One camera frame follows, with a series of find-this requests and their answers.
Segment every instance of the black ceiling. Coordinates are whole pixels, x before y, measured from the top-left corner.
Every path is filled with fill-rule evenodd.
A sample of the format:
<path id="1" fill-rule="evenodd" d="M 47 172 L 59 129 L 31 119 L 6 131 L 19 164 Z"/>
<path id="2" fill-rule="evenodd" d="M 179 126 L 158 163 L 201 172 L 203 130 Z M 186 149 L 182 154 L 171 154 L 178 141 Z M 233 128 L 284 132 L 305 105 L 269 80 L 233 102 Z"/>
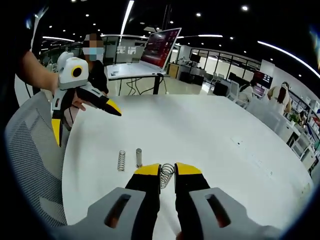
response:
<path id="1" fill-rule="evenodd" d="M 128 2 L 51 1 L 48 11 L 40 20 L 37 32 L 40 31 L 42 36 L 75 41 L 82 41 L 85 34 L 98 29 L 103 34 L 120 34 Z M 167 4 L 170 4 L 168 21 L 173 21 L 173 24 L 168 23 L 167 28 L 181 27 L 180 36 L 223 35 L 223 38 L 182 38 L 178 40 L 180 44 L 190 43 L 190 46 L 195 48 L 222 50 L 258 61 L 269 61 L 272 58 L 277 67 L 300 79 L 320 96 L 320 79 L 314 73 L 284 53 L 257 43 L 259 40 L 282 48 L 317 70 L 317 57 L 310 36 L 311 26 L 320 32 L 319 6 L 316 6 L 316 2 L 318 1 L 135 0 L 124 34 L 148 36 L 145 27 L 162 28 L 165 9 Z M 243 5 L 248 6 L 247 12 L 241 10 Z M 196 13 L 201 13 L 201 17 L 197 17 Z"/>

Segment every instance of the metal cylinder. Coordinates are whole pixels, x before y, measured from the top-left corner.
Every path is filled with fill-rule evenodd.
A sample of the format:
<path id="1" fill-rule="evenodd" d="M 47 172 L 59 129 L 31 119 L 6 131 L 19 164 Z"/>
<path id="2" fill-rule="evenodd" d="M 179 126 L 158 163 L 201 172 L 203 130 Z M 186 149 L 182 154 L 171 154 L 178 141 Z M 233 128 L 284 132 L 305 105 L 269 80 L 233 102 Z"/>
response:
<path id="1" fill-rule="evenodd" d="M 136 153 L 136 167 L 141 168 L 142 167 L 142 150 L 141 148 L 137 148 L 135 150 Z"/>

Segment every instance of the laptop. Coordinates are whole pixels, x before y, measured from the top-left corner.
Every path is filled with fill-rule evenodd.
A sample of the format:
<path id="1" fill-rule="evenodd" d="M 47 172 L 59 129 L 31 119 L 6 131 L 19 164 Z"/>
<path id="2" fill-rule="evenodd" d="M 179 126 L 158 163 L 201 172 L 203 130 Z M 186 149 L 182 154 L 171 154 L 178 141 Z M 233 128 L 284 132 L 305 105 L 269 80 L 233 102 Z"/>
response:
<path id="1" fill-rule="evenodd" d="M 107 78 L 116 80 L 165 74 L 164 68 L 180 31 L 181 28 L 174 28 L 152 33 L 139 62 L 109 65 L 106 67 Z"/>

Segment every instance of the metal spring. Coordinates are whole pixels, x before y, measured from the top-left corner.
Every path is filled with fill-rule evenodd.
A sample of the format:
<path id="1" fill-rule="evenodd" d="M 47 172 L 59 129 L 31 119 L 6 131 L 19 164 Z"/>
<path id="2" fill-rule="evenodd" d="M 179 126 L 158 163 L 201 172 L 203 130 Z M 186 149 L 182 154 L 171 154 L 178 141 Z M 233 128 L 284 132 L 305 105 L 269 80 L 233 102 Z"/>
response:
<path id="1" fill-rule="evenodd" d="M 124 171 L 126 165 L 126 151 L 120 150 L 118 157 L 118 171 Z"/>
<path id="2" fill-rule="evenodd" d="M 165 163 L 162 165 L 161 173 L 160 173 L 160 188 L 161 189 L 164 189 L 168 185 L 168 183 L 174 173 L 175 173 L 174 166 L 172 166 L 169 163 Z"/>

